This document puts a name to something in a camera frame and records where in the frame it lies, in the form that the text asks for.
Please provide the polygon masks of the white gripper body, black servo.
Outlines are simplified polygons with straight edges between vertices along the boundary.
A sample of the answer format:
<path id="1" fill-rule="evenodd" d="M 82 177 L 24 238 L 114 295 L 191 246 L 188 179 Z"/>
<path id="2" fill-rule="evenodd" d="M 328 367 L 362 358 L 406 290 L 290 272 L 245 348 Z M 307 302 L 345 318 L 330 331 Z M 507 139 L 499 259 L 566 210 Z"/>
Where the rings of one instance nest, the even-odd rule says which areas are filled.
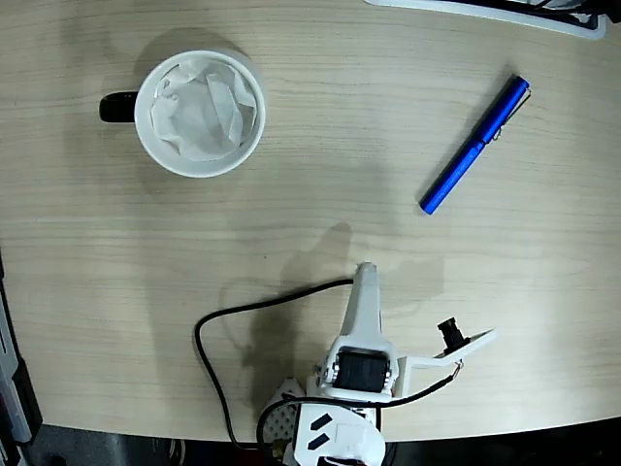
<path id="1" fill-rule="evenodd" d="M 347 402 L 388 403 L 402 398 L 406 356 L 343 347 L 328 352 L 307 378 L 309 397 Z"/>

